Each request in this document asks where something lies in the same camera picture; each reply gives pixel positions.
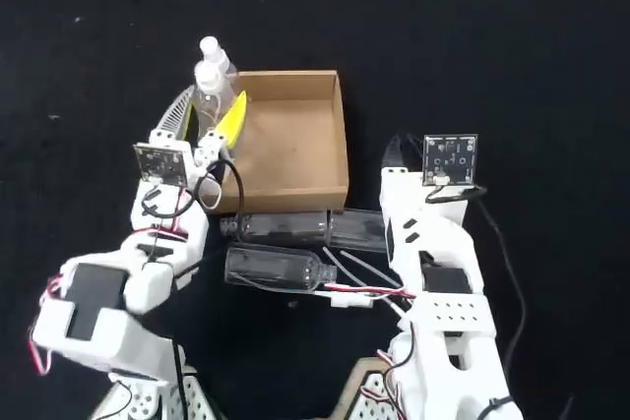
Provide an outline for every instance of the plastic bottle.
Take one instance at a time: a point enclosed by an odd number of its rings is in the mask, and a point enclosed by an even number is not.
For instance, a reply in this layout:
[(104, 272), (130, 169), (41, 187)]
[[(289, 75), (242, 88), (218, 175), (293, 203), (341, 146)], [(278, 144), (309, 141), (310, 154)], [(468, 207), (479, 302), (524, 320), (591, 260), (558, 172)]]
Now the plastic bottle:
[[(347, 250), (385, 253), (383, 215), (371, 210), (303, 211), (243, 215), (241, 239), (278, 246), (330, 245)], [(220, 221), (223, 235), (237, 233), (236, 218)]]
[(314, 290), (335, 282), (337, 268), (310, 251), (262, 245), (233, 245), (225, 257), (225, 282), (258, 288)]
[(199, 42), (204, 59), (195, 66), (193, 106), (199, 117), (199, 138), (214, 129), (241, 93), (238, 72), (213, 36)]

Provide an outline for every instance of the yellow object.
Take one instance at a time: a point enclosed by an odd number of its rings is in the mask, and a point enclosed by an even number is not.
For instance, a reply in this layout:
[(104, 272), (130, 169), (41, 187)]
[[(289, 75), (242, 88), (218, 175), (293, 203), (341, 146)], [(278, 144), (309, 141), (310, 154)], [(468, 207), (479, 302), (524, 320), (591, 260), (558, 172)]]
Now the yellow object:
[(223, 116), (216, 131), (227, 138), (227, 149), (231, 150), (236, 145), (238, 136), (243, 129), (245, 123), (245, 114), (247, 113), (247, 93), (241, 92), (231, 108)]

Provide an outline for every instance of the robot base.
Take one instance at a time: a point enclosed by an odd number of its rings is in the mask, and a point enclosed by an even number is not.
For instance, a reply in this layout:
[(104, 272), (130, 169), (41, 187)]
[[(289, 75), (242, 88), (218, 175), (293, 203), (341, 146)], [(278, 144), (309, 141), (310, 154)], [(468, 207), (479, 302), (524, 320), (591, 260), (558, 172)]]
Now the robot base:
[[(214, 412), (210, 403), (206, 399), (194, 372), (186, 372), (184, 369), (184, 391), (186, 403), (188, 404), (188, 418), (190, 420), (220, 420), (219, 414)], [(183, 419), (180, 407), (179, 390), (176, 386), (169, 386), (159, 389), (163, 404), (161, 412), (151, 414), (151, 407), (154, 401), (150, 397), (139, 394), (133, 386), (130, 387), (133, 395), (131, 402), (121, 412), (111, 417), (107, 416), (117, 412), (122, 406), (129, 402), (129, 391), (122, 386), (115, 384), (107, 393), (105, 399), (96, 408), (91, 420), (101, 417), (107, 420), (181, 420)]]

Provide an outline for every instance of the wire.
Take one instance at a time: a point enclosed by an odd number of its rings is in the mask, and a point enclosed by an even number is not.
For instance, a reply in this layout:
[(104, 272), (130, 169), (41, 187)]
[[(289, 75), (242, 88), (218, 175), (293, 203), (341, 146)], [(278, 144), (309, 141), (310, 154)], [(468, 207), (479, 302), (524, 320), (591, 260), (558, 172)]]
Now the wire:
[(236, 168), (236, 165), (229, 159), (220, 159), (234, 174), (236, 187), (238, 188), (238, 210), (236, 211), (236, 238), (241, 241), (243, 236), (243, 212), (245, 210), (245, 187), (243, 179)]
[(398, 364), (395, 364), (394, 366), (390, 366), (385, 373), (383, 373), (383, 386), (385, 388), (385, 392), (387, 393), (387, 396), (390, 397), (390, 400), (392, 401), (392, 405), (394, 406), (394, 408), (396, 409), (396, 411), (398, 412), (399, 415), (401, 415), (401, 417), (403, 417), (404, 419), (407, 418), (407, 416), (405, 415), (405, 412), (403, 411), (403, 409), (401, 408), (397, 397), (392, 394), (392, 392), (390, 391), (389, 385), (388, 385), (388, 377), (390, 375), (390, 373), (392, 373), (395, 369), (401, 368), (403, 366), (405, 366), (413, 357), (413, 353), (415, 352), (415, 330), (413, 329), (413, 323), (409, 322), (409, 326), (411, 329), (411, 348), (409, 349), (409, 354), (407, 355), (407, 357), (401, 361)]
[(181, 399), (182, 418), (183, 420), (188, 420), (188, 402), (186, 401), (186, 390), (184, 390), (184, 376), (181, 373), (179, 348), (174, 339), (172, 339), (171, 342), (173, 345), (173, 355), (175, 357), (175, 376), (177, 377), (177, 388), (179, 390), (179, 398)]
[(326, 254), (326, 256), (328, 256), (328, 258), (335, 264), (335, 266), (337, 266), (340, 270), (342, 270), (342, 272), (347, 275), (350, 279), (352, 279), (354, 282), (356, 282), (358, 285), (367, 285), (365, 282), (363, 282), (361, 279), (359, 279), (358, 277), (356, 277), (353, 273), (351, 273), (349, 270), (347, 270), (347, 268), (342, 265), (342, 263), (335, 257), (335, 255), (333, 255), (333, 253), (331, 252), (331, 250), (329, 250), (326, 247), (322, 248), (322, 251)]
[(363, 285), (361, 287), (352, 287), (344, 284), (326, 283), (324, 287), (335, 292), (370, 292), (374, 294), (397, 295), (408, 299), (414, 299), (415, 295), (405, 292), (403, 287), (392, 289), (390, 287), (375, 287), (373, 285)]
[(507, 246), (505, 244), (505, 238), (503, 237), (503, 233), (501, 232), (499, 225), (494, 220), (494, 218), (492, 218), (492, 215), (490, 215), (490, 212), (487, 210), (482, 201), (477, 200), (476, 204), (479, 206), (479, 209), (481, 210), (481, 213), (483, 213), (485, 220), (494, 230), (494, 233), (499, 240), (499, 246), (501, 247), (501, 253), (503, 254), (503, 262), (505, 264), (505, 268), (510, 274), (510, 279), (512, 279), (512, 284), (514, 285), (514, 290), (516, 291), (516, 295), (519, 298), (519, 304), (521, 306), (521, 319), (519, 321), (519, 325), (514, 335), (512, 336), (512, 339), (508, 343), (505, 354), (503, 355), (503, 373), (505, 375), (506, 381), (509, 382), (510, 369), (512, 368), (512, 359), (514, 358), (514, 351), (516, 350), (519, 340), (521, 339), (521, 335), (523, 334), (525, 323), (528, 318), (528, 304), (525, 300), (525, 295), (523, 294), (521, 285), (519, 284), (519, 279), (517, 279), (514, 268), (512, 267), (512, 262), (510, 261), (510, 256), (508, 255)]
[(243, 207), (244, 207), (244, 202), (245, 202), (245, 191), (243, 188), (243, 180), (240, 176), (240, 173), (238, 172), (238, 169), (236, 169), (236, 166), (234, 165), (234, 163), (230, 161), (229, 159), (225, 159), (223, 157), (220, 157), (219, 159), (214, 161), (210, 166), (208, 166), (206, 170), (206, 174), (204, 175), (204, 177), (197, 180), (197, 183), (195, 184), (193, 191), (190, 193), (191, 198), (188, 200), (186, 204), (183, 205), (181, 209), (176, 209), (172, 213), (159, 213), (155, 211), (154, 209), (152, 209), (151, 207), (149, 207), (147, 205), (146, 200), (147, 200), (147, 197), (158, 188), (157, 186), (155, 186), (141, 200), (141, 205), (142, 205), (143, 210), (146, 213), (148, 213), (150, 216), (154, 216), (155, 218), (162, 218), (162, 219), (177, 218), (178, 216), (188, 211), (191, 207), (193, 207), (193, 204), (195, 203), (195, 201), (198, 201), (200, 199), (199, 190), (201, 189), (202, 184), (208, 177), (211, 176), (211, 173), (215, 169), (217, 169), (217, 167), (220, 164), (224, 164), (231, 169), (231, 171), (234, 173), (234, 179), (236, 179), (236, 185), (238, 186), (238, 214), (237, 214), (236, 221), (238, 223), (237, 234), (240, 238), (240, 235), (242, 234), (242, 219), (243, 219), (242, 212), (243, 212)]
[(462, 202), (462, 201), (471, 201), (472, 199), (477, 199), (483, 196), (487, 189), (483, 186), (474, 186), (470, 189), (463, 190), (460, 194), (456, 196), (447, 196), (447, 197), (433, 197), (444, 189), (444, 186), (436, 186), (434, 190), (432, 190), (424, 201), (427, 204), (448, 204), (450, 202)]
[(481, 413), (479, 413), (479, 416), (476, 417), (476, 420), (483, 420), (485, 417), (487, 417), (490, 414), (490, 412), (493, 412), (494, 410), (498, 410), (500, 407), (502, 407), (506, 403), (510, 403), (513, 401), (514, 400), (512, 399), (510, 395), (503, 398), (491, 398), (487, 406), (483, 410), (481, 410)]
[[(347, 270), (347, 268), (344, 265), (342, 265), (342, 263), (337, 258), (335, 258), (335, 255), (333, 255), (331, 250), (329, 250), (326, 247), (323, 247), (322, 251), (335, 264), (335, 266), (337, 266), (340, 270), (342, 270), (342, 272), (345, 275), (347, 275), (350, 279), (352, 279), (358, 285), (367, 286), (365, 282), (363, 282), (361, 279), (359, 279), (357, 276), (355, 276), (353, 273)], [(405, 311), (398, 304), (395, 304), (388, 298), (383, 299), (383, 302), (385, 302), (389, 306), (390, 309), (396, 312), (396, 315), (398, 315), (400, 318), (403, 318), (405, 316)]]
[(129, 406), (129, 404), (131, 403), (131, 401), (134, 398), (134, 394), (132, 394), (131, 389), (129, 389), (127, 386), (125, 386), (124, 384), (122, 384), (120, 381), (116, 381), (116, 383), (118, 386), (125, 388), (127, 390), (127, 392), (129, 392), (129, 400), (127, 400), (127, 403), (125, 403), (122, 408), (116, 410), (115, 412), (112, 413), (108, 413), (107, 415), (103, 415), (101, 417), (97, 417), (94, 418), (93, 420), (105, 420), (105, 418), (111, 418), (111, 417), (115, 417), (116, 415), (118, 415), (119, 413), (122, 413), (125, 408), (127, 408)]
[(170, 231), (170, 230), (165, 230), (163, 228), (159, 228), (159, 227), (154, 227), (154, 226), (149, 226), (147, 228), (140, 228), (138, 230), (134, 230), (132, 232), (132, 235), (135, 235), (136, 233), (152, 233), (155, 232), (157, 235), (162, 235), (162, 236), (166, 236), (168, 238), (174, 238), (177, 241), (182, 241), (182, 242), (186, 242), (188, 241), (188, 238), (185, 237), (182, 234), (179, 233), (175, 233), (174, 231)]
[(242, 280), (246, 284), (251, 285), (252, 287), (256, 287), (260, 290), (265, 290), (267, 292), (278, 292), (280, 294), (313, 294), (313, 289), (282, 289), (281, 287), (270, 287), (269, 285), (260, 284), (255, 282), (247, 277), (244, 277), (237, 273), (231, 273), (230, 276), (236, 277), (238, 280)]
[(367, 270), (375, 273), (376, 275), (378, 275), (381, 279), (389, 282), (390, 284), (392, 284), (394, 287), (401, 287), (401, 285), (399, 283), (397, 283), (395, 280), (393, 280), (391, 277), (389, 277), (388, 275), (384, 274), (383, 272), (380, 272), (379, 270), (377, 270), (376, 268), (374, 268), (373, 266), (367, 264), (365, 261), (361, 260), (360, 258), (356, 257), (355, 255), (350, 254), (347, 251), (341, 250), (340, 251), (340, 255), (348, 258), (351, 261), (354, 261), (355, 263), (357, 263), (360, 266), (363, 266), (364, 268), (366, 268)]

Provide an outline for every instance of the black cloth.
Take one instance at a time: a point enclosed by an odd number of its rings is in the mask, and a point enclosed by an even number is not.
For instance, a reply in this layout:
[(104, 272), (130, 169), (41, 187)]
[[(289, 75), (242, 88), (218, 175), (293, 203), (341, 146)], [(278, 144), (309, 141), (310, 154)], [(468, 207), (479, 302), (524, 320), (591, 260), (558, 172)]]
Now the black cloth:
[[(530, 305), (512, 394), (532, 419), (570, 393), (570, 418), (625, 408), (628, 0), (0, 0), (0, 18), (7, 418), (85, 418), (104, 395), (103, 374), (59, 357), (38, 379), (26, 329), (66, 259), (129, 233), (131, 145), (191, 83), (209, 33), (243, 70), (339, 71), (349, 207), (378, 209), (394, 133), (479, 133), (476, 180)], [(514, 289), (475, 209), (466, 228), (503, 349)], [(217, 260), (147, 323), (230, 419), (327, 415), (356, 358), (387, 348), (393, 314), (291, 300), (222, 284)]]

